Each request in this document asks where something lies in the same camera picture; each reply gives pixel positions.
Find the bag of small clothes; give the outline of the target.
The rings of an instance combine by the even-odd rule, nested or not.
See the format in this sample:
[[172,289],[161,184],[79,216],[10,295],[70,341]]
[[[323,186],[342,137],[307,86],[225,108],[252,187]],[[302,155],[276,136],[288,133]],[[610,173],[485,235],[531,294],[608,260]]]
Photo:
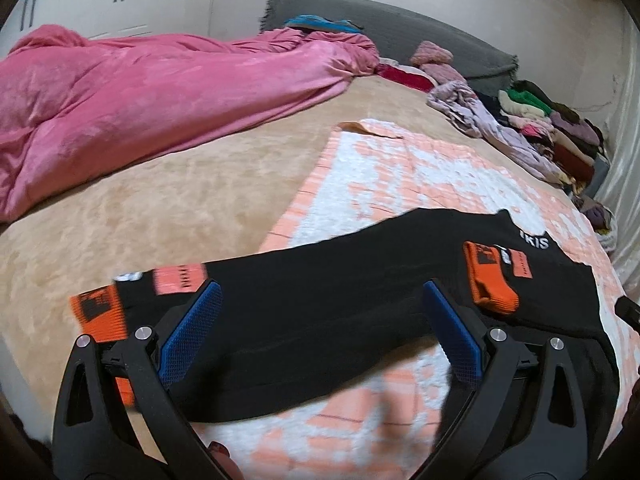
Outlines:
[[617,223],[612,211],[588,196],[572,198],[574,206],[587,218],[598,242],[611,255],[617,247]]

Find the dark red garment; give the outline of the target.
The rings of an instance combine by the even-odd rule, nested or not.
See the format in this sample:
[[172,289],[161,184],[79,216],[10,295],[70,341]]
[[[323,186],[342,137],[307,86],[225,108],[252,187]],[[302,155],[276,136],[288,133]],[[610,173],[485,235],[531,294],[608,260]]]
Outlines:
[[380,63],[376,66],[375,73],[386,80],[424,93],[431,92],[436,87],[434,81],[424,73],[407,72],[399,66]]

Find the peach white plaid blanket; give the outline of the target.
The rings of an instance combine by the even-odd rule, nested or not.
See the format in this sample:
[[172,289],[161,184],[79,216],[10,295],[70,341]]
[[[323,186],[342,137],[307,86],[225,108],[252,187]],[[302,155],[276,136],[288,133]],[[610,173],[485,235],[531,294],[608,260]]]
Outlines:
[[[338,128],[262,249],[318,242],[418,207],[509,211],[522,230],[550,234],[570,258],[588,264],[620,369],[616,410],[626,411],[639,339],[615,316],[623,289],[608,255],[566,198],[490,162],[478,144],[435,140],[374,119]],[[249,479],[407,478],[434,445],[448,375],[442,349],[424,342],[333,396],[277,415],[201,425],[198,435],[227,445]]]

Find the lilac crumpled garment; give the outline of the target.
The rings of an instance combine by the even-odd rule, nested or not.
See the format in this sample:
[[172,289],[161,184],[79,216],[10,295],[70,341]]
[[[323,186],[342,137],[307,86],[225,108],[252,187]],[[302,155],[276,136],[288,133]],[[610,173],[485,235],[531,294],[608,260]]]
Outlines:
[[556,186],[570,183],[567,175],[521,133],[500,125],[465,82],[450,81],[435,87],[427,93],[426,104],[444,114],[454,128],[470,138],[484,139],[535,178]]

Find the beige plush bed sheet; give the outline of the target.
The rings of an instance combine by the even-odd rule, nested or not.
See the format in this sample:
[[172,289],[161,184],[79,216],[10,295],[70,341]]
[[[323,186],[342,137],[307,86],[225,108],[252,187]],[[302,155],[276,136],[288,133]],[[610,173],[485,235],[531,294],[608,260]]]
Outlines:
[[1,388],[47,441],[78,325],[68,300],[114,276],[256,252],[341,122],[375,118],[461,144],[421,93],[380,77],[250,131],[129,167],[1,231]]

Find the pink velvet duvet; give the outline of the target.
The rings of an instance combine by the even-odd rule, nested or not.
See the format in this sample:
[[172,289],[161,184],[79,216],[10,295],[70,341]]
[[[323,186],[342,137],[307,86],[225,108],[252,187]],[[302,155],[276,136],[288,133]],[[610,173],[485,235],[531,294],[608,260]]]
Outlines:
[[366,36],[91,40],[43,25],[1,62],[1,219],[104,174],[295,114],[378,66]]

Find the white satin curtain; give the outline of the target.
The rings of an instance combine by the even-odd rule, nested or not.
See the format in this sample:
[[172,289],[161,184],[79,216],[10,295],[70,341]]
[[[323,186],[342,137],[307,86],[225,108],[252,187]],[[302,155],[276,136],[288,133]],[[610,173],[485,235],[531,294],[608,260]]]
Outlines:
[[612,263],[622,283],[639,275],[639,29],[632,18],[625,25],[626,75],[615,110],[605,123],[611,168],[597,194],[617,222]]

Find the stack of folded clothes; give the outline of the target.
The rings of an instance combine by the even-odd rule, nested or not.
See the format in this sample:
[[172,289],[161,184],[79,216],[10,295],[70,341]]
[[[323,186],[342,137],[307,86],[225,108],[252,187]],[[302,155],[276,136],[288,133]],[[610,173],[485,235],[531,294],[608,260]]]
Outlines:
[[600,128],[528,80],[499,90],[497,100],[498,122],[521,133],[541,156],[558,166],[577,194],[596,195],[610,170]]

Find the blue cloth on duvet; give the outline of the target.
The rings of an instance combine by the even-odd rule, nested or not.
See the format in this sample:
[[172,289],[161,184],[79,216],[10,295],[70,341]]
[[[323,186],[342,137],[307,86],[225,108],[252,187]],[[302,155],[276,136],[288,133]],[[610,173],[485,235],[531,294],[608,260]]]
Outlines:
[[362,28],[349,20],[329,20],[314,14],[300,14],[284,23],[285,27],[306,30],[307,32],[346,32],[361,34]]

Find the pink fluffy pillow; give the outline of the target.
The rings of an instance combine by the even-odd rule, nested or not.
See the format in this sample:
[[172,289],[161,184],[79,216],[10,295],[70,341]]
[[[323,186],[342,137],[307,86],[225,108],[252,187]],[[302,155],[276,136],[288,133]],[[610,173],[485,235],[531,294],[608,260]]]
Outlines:
[[424,40],[414,51],[410,63],[433,78],[436,84],[448,84],[451,81],[465,82],[466,79],[452,67],[453,60],[454,55],[450,51],[439,47],[434,42]]

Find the grey padded headboard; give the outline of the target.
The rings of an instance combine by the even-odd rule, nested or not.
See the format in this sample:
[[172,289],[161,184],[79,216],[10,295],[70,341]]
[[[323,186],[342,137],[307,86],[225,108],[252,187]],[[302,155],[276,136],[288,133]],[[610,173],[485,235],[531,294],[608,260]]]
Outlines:
[[300,14],[354,22],[383,58],[406,64],[423,40],[449,50],[452,66],[472,89],[494,96],[518,78],[518,57],[503,52],[457,27],[399,6],[371,0],[266,0],[260,29],[278,28]]

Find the black sweatshirt orange cuffs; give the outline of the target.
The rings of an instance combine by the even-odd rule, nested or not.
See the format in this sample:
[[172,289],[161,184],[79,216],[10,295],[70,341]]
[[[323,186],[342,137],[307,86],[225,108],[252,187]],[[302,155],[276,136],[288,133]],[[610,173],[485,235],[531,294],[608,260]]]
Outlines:
[[561,337],[584,404],[591,455],[604,445],[620,378],[589,266],[506,211],[416,209],[361,231],[275,252],[118,278],[70,300],[82,329],[119,340],[185,304],[205,280],[221,316],[170,392],[190,422],[234,422],[326,396],[387,353],[424,337],[422,286],[440,281],[472,304],[463,246],[495,249],[518,310],[498,324],[533,340]]

